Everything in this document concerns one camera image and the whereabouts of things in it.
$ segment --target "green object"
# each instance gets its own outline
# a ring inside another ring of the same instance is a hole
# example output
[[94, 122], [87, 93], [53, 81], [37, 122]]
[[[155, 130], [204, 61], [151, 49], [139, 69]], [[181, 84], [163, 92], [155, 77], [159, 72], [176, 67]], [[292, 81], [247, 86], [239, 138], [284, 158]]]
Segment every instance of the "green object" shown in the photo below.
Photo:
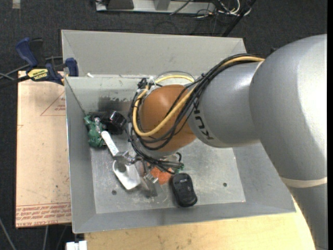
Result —
[[87, 115], [84, 118], [84, 124], [88, 128], [88, 143], [91, 147], [102, 147], [105, 145], [103, 138], [101, 137], [100, 133], [102, 132], [102, 124], [100, 121], [91, 121], [91, 116]]

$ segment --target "black computer mouse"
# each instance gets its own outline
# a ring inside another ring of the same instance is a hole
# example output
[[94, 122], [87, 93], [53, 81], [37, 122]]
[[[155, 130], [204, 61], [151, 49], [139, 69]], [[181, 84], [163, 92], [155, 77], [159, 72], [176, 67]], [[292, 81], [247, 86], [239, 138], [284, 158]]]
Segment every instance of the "black computer mouse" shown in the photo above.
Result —
[[198, 198], [193, 189], [193, 183], [190, 175], [179, 173], [171, 178], [171, 188], [175, 195], [177, 203], [181, 207], [194, 205]]

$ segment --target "clamp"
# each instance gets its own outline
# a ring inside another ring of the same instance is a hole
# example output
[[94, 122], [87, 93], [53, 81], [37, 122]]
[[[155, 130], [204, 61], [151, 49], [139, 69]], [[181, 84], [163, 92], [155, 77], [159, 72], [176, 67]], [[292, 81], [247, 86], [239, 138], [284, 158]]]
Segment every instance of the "clamp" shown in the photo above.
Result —
[[[26, 71], [27, 75], [23, 77], [24, 79], [20, 78], [20, 81], [31, 79], [33, 81], [50, 81], [63, 85], [63, 76], [55, 70], [53, 64], [46, 62], [42, 54], [42, 46], [42, 39], [30, 41], [29, 37], [22, 39], [16, 44], [15, 49], [17, 53], [29, 64], [29, 69]], [[77, 77], [79, 75], [78, 65], [74, 58], [67, 58], [65, 63], [60, 66], [63, 68], [68, 67], [69, 76]]]

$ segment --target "small parts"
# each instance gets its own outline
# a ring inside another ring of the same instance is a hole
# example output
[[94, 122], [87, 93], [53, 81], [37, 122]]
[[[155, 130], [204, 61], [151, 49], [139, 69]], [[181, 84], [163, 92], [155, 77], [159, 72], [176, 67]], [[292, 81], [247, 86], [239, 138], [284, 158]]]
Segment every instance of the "small parts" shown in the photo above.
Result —
[[158, 178], [158, 181], [160, 183], [160, 185], [166, 184], [167, 182], [169, 182], [170, 178], [171, 178], [171, 174], [166, 172], [166, 171], [161, 171], [159, 170], [157, 167], [154, 167], [151, 171], [150, 174], [154, 177], [154, 178]]
[[131, 190], [141, 183], [140, 175], [134, 164], [125, 165], [115, 160], [112, 168], [118, 180], [127, 190]]
[[102, 131], [108, 130], [111, 134], [122, 134], [126, 119], [120, 113], [111, 110], [109, 112], [91, 112], [84, 117], [84, 123], [88, 128], [89, 145], [102, 147], [106, 145], [101, 136]]
[[135, 158], [131, 157], [128, 153], [128, 151], [120, 152], [117, 148], [117, 146], [114, 144], [114, 141], [112, 140], [110, 133], [107, 131], [103, 131], [101, 133], [101, 136], [108, 146], [114, 160], [118, 161], [119, 163], [125, 164], [125, 165], [131, 165], [135, 163]]
[[105, 145], [103, 138], [101, 137], [101, 131], [103, 130], [102, 124], [99, 118], [91, 120], [91, 116], [87, 115], [84, 117], [84, 124], [88, 128], [88, 143], [91, 147], [102, 147]]
[[111, 134], [122, 134], [125, 129], [126, 119], [117, 111], [92, 112], [90, 115], [92, 118], [100, 118], [100, 122], [106, 125], [105, 129]]
[[148, 173], [143, 177], [143, 179], [147, 188], [147, 196], [158, 196], [162, 192], [162, 187], [158, 178], [154, 178], [150, 173]]
[[171, 188], [177, 203], [181, 207], [193, 206], [198, 200], [193, 189], [192, 179], [186, 173], [179, 173], [173, 176], [171, 179]]

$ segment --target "cardboard sheet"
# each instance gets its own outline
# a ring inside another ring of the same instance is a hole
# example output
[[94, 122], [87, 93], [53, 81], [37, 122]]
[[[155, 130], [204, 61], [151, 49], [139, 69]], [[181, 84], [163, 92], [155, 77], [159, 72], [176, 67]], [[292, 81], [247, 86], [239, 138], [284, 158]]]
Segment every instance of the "cardboard sheet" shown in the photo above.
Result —
[[71, 222], [65, 88], [18, 84], [16, 227]]

